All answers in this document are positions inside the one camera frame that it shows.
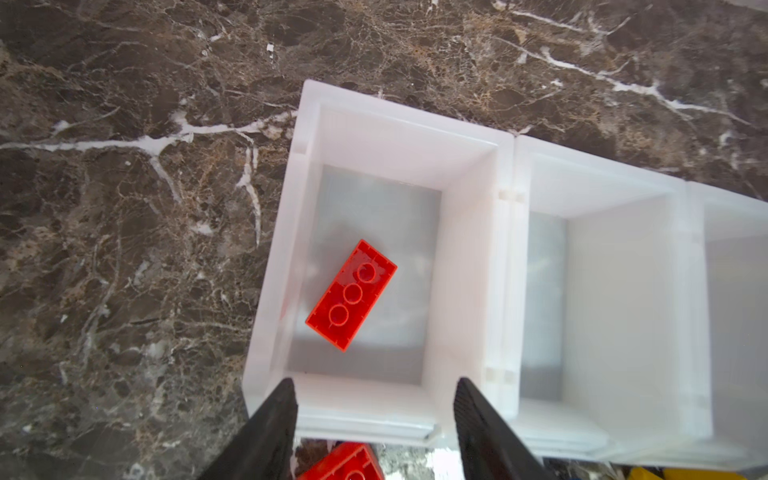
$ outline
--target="red plastic object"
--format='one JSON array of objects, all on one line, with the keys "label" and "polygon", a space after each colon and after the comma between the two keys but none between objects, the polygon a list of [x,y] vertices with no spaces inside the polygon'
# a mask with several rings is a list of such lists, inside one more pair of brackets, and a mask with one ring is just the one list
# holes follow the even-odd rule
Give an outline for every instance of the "red plastic object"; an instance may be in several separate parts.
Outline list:
[{"label": "red plastic object", "polygon": [[384,480],[384,474],[368,445],[347,442],[333,449],[297,480]]},{"label": "red plastic object", "polygon": [[360,240],[306,324],[345,352],[396,270],[397,265]]}]

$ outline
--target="marble table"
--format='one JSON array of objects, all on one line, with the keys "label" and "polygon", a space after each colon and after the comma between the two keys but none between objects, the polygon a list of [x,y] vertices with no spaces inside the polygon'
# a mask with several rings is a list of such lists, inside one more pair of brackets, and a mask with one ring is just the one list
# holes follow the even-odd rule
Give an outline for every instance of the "marble table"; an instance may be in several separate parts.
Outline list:
[{"label": "marble table", "polygon": [[768,197],[768,14],[722,2],[0,0],[0,41],[6,478],[193,478],[243,424],[306,78]]}]

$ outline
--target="empty white bin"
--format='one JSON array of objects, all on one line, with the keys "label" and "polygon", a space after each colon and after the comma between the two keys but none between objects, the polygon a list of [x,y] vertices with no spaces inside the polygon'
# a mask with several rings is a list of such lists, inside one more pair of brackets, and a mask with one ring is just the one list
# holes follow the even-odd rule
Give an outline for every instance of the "empty white bin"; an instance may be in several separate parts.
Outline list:
[{"label": "empty white bin", "polygon": [[713,435],[630,458],[741,470],[768,463],[768,204],[689,183],[695,278],[709,323]]},{"label": "empty white bin", "polygon": [[539,455],[570,458],[708,435],[685,182],[529,137],[515,163],[531,213],[511,233],[529,241],[525,315],[511,319],[520,381],[504,389],[521,401],[499,404],[510,424]]},{"label": "empty white bin", "polygon": [[[304,84],[243,376],[249,412],[291,376],[297,435],[455,438],[458,378],[483,388],[505,348],[486,343],[510,315],[513,146],[506,132]],[[398,270],[341,353],[304,320],[361,238]]]}]

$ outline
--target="white plastic bin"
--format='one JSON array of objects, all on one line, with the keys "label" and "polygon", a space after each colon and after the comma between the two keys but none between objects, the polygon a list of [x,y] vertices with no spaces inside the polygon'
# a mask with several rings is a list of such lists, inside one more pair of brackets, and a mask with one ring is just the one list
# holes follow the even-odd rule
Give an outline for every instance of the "white plastic bin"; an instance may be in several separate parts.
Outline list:
[{"label": "white plastic bin", "polygon": [[[504,348],[486,339],[509,316],[513,215],[502,192],[513,144],[505,132],[304,84],[243,377],[249,412],[291,376],[297,435],[455,437],[458,378],[482,388]],[[304,321],[361,238],[398,270],[341,353]]]},{"label": "white plastic bin", "polygon": [[689,183],[692,305],[710,325],[713,436],[631,458],[740,470],[768,463],[768,204]]},{"label": "white plastic bin", "polygon": [[539,455],[595,459],[708,435],[685,182],[529,137],[515,163],[531,213],[511,233],[529,239],[516,418],[499,404],[513,428]]}]

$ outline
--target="marble countertop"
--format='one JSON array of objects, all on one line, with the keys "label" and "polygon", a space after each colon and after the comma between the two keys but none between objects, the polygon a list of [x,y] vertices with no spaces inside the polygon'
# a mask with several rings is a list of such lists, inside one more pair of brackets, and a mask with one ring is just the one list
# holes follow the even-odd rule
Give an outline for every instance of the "marble countertop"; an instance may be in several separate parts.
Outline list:
[{"label": "marble countertop", "polygon": [[9,478],[193,478],[244,423],[306,78],[768,198],[768,14],[722,2],[2,0],[0,41]]}]

